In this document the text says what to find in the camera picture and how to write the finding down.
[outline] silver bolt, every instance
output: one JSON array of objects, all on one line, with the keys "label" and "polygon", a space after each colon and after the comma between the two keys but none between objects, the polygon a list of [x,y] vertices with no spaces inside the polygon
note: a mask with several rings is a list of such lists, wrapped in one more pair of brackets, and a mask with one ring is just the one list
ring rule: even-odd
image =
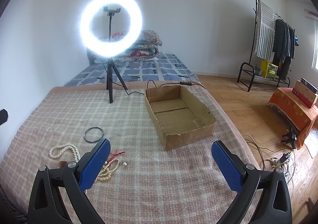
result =
[{"label": "silver bolt", "polygon": [[69,168],[74,168],[76,166],[76,162],[72,161],[67,164]]},{"label": "silver bolt", "polygon": [[254,166],[252,165],[252,164],[247,164],[246,165],[246,168],[248,169],[248,170],[254,170]]},{"label": "silver bolt", "polygon": [[276,170],[276,172],[279,173],[279,174],[281,174],[281,173],[283,172],[283,170],[282,170],[281,168],[279,168],[279,167],[275,168],[275,170]]},{"label": "silver bolt", "polygon": [[39,167],[39,170],[40,170],[41,172],[43,172],[46,168],[47,168],[46,166],[40,166],[40,167]]}]

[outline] green and yellow box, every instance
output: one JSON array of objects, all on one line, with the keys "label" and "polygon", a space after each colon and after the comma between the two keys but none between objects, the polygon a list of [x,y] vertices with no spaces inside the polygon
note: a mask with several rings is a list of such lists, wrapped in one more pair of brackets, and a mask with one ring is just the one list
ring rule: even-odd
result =
[{"label": "green and yellow box", "polygon": [[278,66],[263,60],[260,68],[263,70],[261,76],[264,78],[275,79]]}]

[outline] blue bed sheet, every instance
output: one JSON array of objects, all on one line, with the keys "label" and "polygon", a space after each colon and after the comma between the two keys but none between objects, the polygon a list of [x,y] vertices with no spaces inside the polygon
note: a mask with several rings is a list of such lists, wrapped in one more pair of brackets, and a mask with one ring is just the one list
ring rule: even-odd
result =
[{"label": "blue bed sheet", "polygon": [[[159,54],[157,58],[146,61],[115,61],[115,65],[124,81],[197,81],[193,74],[174,54]],[[65,86],[83,86],[105,83],[106,71],[103,64],[92,64],[68,82]],[[117,76],[113,72],[113,81]]]}]

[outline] baseboard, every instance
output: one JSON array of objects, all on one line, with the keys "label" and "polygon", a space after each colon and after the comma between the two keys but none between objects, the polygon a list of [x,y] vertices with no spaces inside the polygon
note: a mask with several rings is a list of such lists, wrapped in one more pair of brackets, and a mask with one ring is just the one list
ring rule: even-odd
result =
[{"label": "baseboard", "polygon": [[201,72],[201,71],[192,71],[192,73],[195,75],[208,75],[208,76],[217,76],[217,77],[237,78],[237,75],[229,75],[229,74]]}]

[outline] glowing ring lamp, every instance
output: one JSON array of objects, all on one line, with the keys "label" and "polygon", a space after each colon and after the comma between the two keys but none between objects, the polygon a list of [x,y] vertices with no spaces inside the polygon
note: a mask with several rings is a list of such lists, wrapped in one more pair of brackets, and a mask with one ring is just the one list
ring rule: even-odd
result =
[{"label": "glowing ring lamp", "polygon": [[[93,16],[101,7],[110,4],[119,4],[124,7],[130,15],[130,29],[128,34],[118,42],[101,42],[93,36],[90,24]],[[83,43],[95,53],[103,57],[112,57],[129,48],[140,34],[142,17],[140,9],[134,0],[93,0],[82,14],[80,32]]]}]

